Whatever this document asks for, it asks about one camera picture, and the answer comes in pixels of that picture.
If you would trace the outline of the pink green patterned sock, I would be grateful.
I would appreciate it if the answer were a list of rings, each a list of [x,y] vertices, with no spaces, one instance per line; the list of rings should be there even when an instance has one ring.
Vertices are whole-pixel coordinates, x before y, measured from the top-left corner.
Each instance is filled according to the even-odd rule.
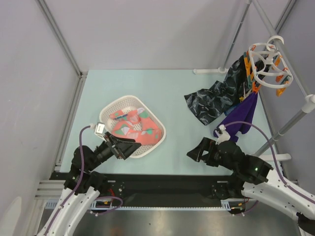
[[[117,120],[111,133],[119,138],[134,139],[142,146],[155,145],[162,137],[162,130],[153,122],[144,108],[136,109],[139,122],[132,124],[126,120]]]

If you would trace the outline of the white round clip hanger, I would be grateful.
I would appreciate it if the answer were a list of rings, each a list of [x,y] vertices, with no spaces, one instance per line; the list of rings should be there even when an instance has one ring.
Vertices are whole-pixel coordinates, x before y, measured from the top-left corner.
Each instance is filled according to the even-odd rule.
[[[280,97],[293,82],[293,75],[280,49],[272,43],[275,39],[284,43],[281,36],[275,35],[266,43],[252,44],[244,54],[250,92],[258,93],[261,87],[267,87],[275,89],[276,96]]]

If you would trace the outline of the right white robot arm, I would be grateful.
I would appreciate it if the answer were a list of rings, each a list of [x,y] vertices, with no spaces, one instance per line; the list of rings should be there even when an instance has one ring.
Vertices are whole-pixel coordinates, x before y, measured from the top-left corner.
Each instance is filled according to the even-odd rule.
[[[217,144],[203,138],[187,153],[196,162],[211,167],[223,166],[232,171],[225,191],[230,197],[255,199],[297,221],[303,231],[315,234],[315,196],[284,178],[259,157],[245,154],[232,141]]]

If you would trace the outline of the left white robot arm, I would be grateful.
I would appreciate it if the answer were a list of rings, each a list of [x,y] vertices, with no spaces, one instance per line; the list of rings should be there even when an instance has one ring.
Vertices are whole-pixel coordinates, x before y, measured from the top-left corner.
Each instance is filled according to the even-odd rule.
[[[80,144],[74,151],[59,200],[39,236],[71,236],[86,212],[97,217],[123,205],[122,198],[114,195],[107,176],[95,169],[113,156],[129,158],[141,144],[109,132],[102,138],[95,149]]]

